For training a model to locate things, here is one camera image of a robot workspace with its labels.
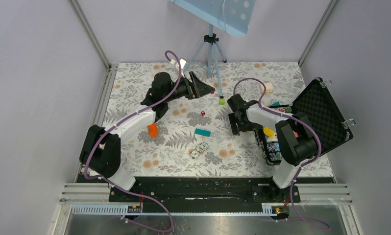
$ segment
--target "yellow round object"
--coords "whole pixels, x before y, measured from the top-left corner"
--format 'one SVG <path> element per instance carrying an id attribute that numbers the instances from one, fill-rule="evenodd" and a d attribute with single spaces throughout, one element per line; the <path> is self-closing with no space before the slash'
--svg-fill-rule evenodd
<path id="1" fill-rule="evenodd" d="M 263 133 L 264 133 L 265 135 L 267 135 L 267 136 L 273 136 L 273 135 L 275 134 L 274 131 L 270 130 L 270 129 L 267 128 L 267 127 L 264 127 L 264 128 L 263 128 Z"/>

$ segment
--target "table surface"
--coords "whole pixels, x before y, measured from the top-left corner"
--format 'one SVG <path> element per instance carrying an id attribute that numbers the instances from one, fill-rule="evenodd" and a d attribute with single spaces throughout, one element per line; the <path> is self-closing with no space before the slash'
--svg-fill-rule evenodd
<path id="1" fill-rule="evenodd" d="M 273 84 L 273 93 L 264 97 L 263 104 L 277 101 L 290 104 L 305 88 L 297 62 L 219 63 L 224 98 L 233 93 L 242 78 L 254 77 Z M 145 98 L 156 73 L 166 71 L 173 81 L 176 74 L 169 63 L 121 63 L 116 74 L 104 124 L 113 124 L 134 112 Z M 122 145 L 122 166 L 134 176 L 164 177 L 270 177 L 277 166 L 268 166 L 258 148 L 253 132 L 233 136 L 227 103 L 219 105 L 217 78 L 206 78 L 205 71 L 192 64 L 199 79 L 216 87 L 214 94 L 199 99 L 180 98 L 169 103 L 169 110 L 156 124 L 158 136 L 152 138 L 146 128 Z M 245 100 L 258 99 L 259 84 L 242 82 L 237 92 Z M 211 131 L 210 137 L 195 135 L 196 128 Z M 196 159 L 189 153 L 199 143 L 209 149 Z M 332 177 L 326 155 L 307 165 L 299 176 Z"/>

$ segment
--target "wall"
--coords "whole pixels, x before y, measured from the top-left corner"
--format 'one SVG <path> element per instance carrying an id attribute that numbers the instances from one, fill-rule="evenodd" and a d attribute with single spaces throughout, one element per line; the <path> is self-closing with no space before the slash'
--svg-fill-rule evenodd
<path id="1" fill-rule="evenodd" d="M 329 2 L 257 0 L 244 38 L 215 33 L 229 62 L 298 61 Z M 112 63 L 165 62 L 167 49 L 190 59 L 208 34 L 205 21 L 169 0 L 79 3 Z M 197 60 L 207 61 L 207 47 Z"/>
<path id="2" fill-rule="evenodd" d="M 103 75 L 67 1 L 0 0 L 0 235 L 48 231 Z"/>
<path id="3" fill-rule="evenodd" d="M 354 139 L 332 152 L 366 235 L 391 234 L 391 0 L 341 0 L 303 66 L 329 87 Z"/>

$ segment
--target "gray floral pattern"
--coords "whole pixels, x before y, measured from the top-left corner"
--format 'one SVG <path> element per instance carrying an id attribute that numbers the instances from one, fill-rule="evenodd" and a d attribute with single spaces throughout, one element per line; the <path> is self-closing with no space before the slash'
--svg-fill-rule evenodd
<path id="1" fill-rule="evenodd" d="M 242 78 L 255 77 L 272 83 L 274 92 L 266 94 L 262 104 L 277 101 L 290 104 L 305 88 L 301 70 L 296 62 L 276 63 L 219 63 L 223 95 L 228 99 L 234 85 Z M 104 125 L 116 123 L 136 110 L 151 86 L 156 73 L 166 71 L 172 79 L 176 75 L 169 63 L 121 63 L 110 95 Z M 218 87 L 217 79 L 207 78 L 205 71 L 192 64 L 202 81 Z M 260 86 L 255 81 L 244 81 L 236 89 L 246 100 L 258 99 Z M 251 132 L 233 136 L 227 103 L 219 105 L 218 92 L 200 99 L 181 98 L 169 103 L 169 110 L 156 123 L 158 136 L 152 138 L 149 130 L 131 136 L 123 143 L 122 166 L 134 176 L 182 177 L 268 177 L 277 166 L 266 165 L 263 153 Z M 208 130 L 210 137 L 195 135 L 196 128 Z M 209 149 L 196 159 L 190 157 L 195 147 L 205 142 Z M 306 166 L 300 176 L 333 176 L 327 156 Z"/>

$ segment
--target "orange object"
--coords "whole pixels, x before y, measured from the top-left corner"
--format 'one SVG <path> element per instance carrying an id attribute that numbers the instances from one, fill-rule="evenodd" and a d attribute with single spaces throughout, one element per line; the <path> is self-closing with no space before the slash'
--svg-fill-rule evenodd
<path id="1" fill-rule="evenodd" d="M 155 125 L 155 123 L 147 126 L 147 128 L 149 129 L 148 135 L 155 138 L 158 134 L 158 127 Z"/>

